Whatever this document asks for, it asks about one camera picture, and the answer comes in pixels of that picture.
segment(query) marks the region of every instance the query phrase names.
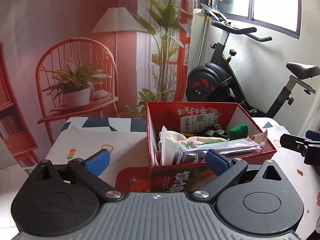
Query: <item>lamp shade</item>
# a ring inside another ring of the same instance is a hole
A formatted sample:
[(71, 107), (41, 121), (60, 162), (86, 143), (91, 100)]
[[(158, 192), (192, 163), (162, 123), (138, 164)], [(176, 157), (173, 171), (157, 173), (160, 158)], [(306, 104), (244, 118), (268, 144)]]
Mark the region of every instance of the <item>lamp shade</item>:
[(124, 7), (109, 8), (98, 21), (93, 33), (143, 31), (128, 10)]

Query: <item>blue gripper pad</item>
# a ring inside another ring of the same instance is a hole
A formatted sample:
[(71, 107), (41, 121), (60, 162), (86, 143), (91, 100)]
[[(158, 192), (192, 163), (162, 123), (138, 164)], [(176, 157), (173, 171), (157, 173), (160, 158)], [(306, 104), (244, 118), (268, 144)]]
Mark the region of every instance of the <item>blue gripper pad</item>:
[(102, 149), (85, 160), (85, 168), (97, 177), (109, 166), (110, 153)]
[(308, 130), (306, 131), (306, 138), (312, 141), (320, 141), (320, 132)]
[(233, 166), (232, 160), (228, 159), (227, 157), (223, 156), (213, 149), (207, 152), (205, 161), (209, 169), (217, 176), (220, 176), (222, 173)]

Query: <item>barcode label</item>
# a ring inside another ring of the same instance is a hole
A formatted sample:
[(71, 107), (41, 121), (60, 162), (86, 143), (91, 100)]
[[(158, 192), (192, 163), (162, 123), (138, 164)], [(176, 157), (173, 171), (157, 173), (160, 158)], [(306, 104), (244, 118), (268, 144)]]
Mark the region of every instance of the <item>barcode label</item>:
[(218, 123), (218, 112), (200, 115), (190, 115), (180, 118), (180, 131), (198, 133)]
[(186, 117), (184, 119), (184, 130), (185, 132), (190, 132), (189, 117)]

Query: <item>black circular disc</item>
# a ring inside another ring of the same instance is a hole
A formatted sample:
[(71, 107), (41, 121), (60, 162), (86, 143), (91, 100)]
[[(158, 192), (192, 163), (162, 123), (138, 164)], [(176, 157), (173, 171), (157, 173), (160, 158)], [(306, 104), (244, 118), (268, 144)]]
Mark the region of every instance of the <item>black circular disc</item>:
[(226, 189), (216, 201), (218, 215), (232, 228), (253, 235), (294, 230), (303, 203), (289, 182), (258, 179)]
[[(199, 66), (188, 75), (186, 97), (189, 102), (201, 102), (203, 98), (214, 91), (223, 82), (227, 73), (221, 74), (214, 68)], [(220, 92), (212, 102), (226, 102), (230, 97), (230, 89)]]
[(86, 225), (99, 210), (96, 195), (85, 187), (64, 182), (37, 181), (20, 190), (12, 217), (20, 231), (35, 236), (60, 236)]

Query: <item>printed backdrop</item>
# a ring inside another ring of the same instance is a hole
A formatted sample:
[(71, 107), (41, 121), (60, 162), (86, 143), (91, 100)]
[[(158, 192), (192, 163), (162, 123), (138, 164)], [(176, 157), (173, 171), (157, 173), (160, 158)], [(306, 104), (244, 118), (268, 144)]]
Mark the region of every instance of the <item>printed backdrop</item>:
[(193, 0), (0, 0), (0, 136), (18, 163), (45, 158), (70, 117), (182, 101), (192, 15)]

